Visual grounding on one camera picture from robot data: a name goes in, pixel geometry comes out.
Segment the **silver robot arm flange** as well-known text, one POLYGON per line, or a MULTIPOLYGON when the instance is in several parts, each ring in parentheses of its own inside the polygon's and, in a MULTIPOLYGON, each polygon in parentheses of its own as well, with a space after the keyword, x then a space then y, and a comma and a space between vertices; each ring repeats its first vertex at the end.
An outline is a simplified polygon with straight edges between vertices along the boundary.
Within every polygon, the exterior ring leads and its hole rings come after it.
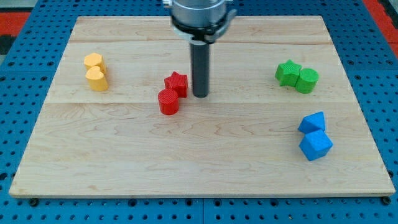
POLYGON ((227 0, 163 0, 173 31, 193 45, 214 44, 229 28, 237 10, 227 0))

